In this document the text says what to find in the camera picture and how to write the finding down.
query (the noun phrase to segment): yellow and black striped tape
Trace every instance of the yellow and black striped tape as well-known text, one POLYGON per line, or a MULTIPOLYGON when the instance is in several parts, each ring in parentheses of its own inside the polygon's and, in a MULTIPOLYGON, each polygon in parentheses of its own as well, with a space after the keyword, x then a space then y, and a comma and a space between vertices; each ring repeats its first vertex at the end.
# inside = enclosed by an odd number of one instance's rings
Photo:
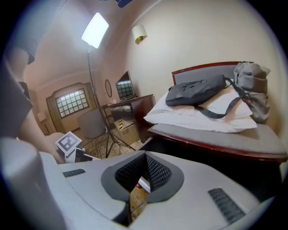
POLYGON ((119 130, 123 129, 123 123, 122 123, 122 119, 119 120, 119 130))

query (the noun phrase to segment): tripod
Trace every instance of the tripod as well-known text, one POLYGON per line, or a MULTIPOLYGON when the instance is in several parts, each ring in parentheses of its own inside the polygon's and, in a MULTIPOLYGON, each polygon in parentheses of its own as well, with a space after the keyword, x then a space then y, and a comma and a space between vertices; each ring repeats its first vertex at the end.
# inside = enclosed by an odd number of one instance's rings
POLYGON ((130 145, 128 145, 126 142, 124 142, 123 140, 121 140, 119 137, 117 137, 111 130, 110 126, 108 125, 105 117, 104 117, 104 114, 103 114, 103 111, 101 109, 101 106, 100 106, 100 103, 99 103, 99 100, 98 100, 98 97, 97 97, 97 93, 96 93, 96 87, 95 87, 95 78, 94 78, 94 84, 93 84, 93 78, 92 78, 92 73, 91 73, 91 67, 90 67, 90 53, 91 51, 88 50, 88 53, 87 53, 87 57, 88 57, 88 68, 89 68, 89 75, 90 75, 90 80, 91 80, 91 84, 92 84, 92 91, 93 91, 93 96, 94 96, 94 99, 97 103, 97 106, 99 108, 99 112, 101 114, 101 117, 104 121, 104 124, 105 124, 105 127, 107 129, 107 141, 106 141, 106 154, 105 154, 105 157, 108 158, 111 150, 112 150, 112 147, 114 144, 119 144, 121 146, 124 146, 124 147, 127 147, 127 148, 130 148, 130 149, 133 149, 135 150, 134 148, 132 148, 130 145), (112 140, 112 144, 108 150, 108 143, 109 143, 109 137, 111 138, 112 140))

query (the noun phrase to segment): person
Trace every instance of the person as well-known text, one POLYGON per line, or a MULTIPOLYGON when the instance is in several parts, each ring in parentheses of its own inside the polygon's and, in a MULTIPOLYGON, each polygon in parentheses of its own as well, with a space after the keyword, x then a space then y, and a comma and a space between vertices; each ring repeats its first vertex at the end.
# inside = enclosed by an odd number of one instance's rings
POLYGON ((2 57, 0 73, 0 97, 5 121, 0 128, 0 137, 18 137, 31 143, 38 151, 54 156, 58 164, 63 159, 55 145, 45 139, 31 110, 25 69, 35 60, 37 46, 60 10, 60 0, 37 1, 24 12, 15 27, 2 57))

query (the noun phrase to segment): ceiling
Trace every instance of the ceiling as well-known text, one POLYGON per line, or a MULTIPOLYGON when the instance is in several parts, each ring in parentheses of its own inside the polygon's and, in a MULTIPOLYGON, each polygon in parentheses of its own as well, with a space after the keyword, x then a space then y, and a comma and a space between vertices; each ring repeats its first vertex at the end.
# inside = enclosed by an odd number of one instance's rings
POLYGON ((114 0, 68 0, 63 3, 38 46, 35 61, 26 69, 28 87, 38 90, 65 75, 88 70, 88 45, 81 36, 96 12, 104 17, 109 28, 100 47, 92 48, 94 69, 100 66, 104 52, 113 50, 121 34, 155 2, 157 0, 133 0, 124 8, 118 8, 114 0))

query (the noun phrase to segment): flat screen tv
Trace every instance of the flat screen tv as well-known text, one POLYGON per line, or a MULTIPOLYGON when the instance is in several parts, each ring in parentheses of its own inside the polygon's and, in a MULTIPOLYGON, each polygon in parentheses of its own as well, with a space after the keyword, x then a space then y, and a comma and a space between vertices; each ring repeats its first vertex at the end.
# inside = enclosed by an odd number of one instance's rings
POLYGON ((117 87, 117 91, 118 91, 120 100, 134 95, 134 91, 133 91, 133 87, 132 87, 129 71, 127 71, 120 78, 120 80, 117 81, 116 87, 117 87))

